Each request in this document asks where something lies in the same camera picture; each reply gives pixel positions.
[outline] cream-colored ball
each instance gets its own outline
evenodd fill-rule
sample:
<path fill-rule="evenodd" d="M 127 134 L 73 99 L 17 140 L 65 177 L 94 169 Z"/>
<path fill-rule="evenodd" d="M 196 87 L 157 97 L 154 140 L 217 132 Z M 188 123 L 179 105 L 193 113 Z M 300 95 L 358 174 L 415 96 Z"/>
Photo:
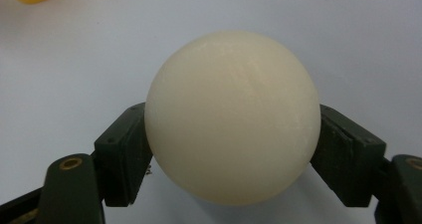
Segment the cream-colored ball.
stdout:
<path fill-rule="evenodd" d="M 224 31 L 165 62 L 146 99 L 145 125 L 155 159 L 176 184 L 244 205 L 277 195 L 304 171 L 320 112 L 310 76 L 288 49 Z"/>

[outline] sphere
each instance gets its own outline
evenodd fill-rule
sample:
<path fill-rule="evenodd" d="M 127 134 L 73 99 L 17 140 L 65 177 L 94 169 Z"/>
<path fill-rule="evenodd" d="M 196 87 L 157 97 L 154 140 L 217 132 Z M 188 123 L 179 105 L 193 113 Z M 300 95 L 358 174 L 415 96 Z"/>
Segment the sphere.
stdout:
<path fill-rule="evenodd" d="M 291 185 L 317 146 L 317 90 L 301 62 L 255 33 L 196 39 L 161 67 L 145 105 L 154 157 L 183 189 L 245 205 Z"/>

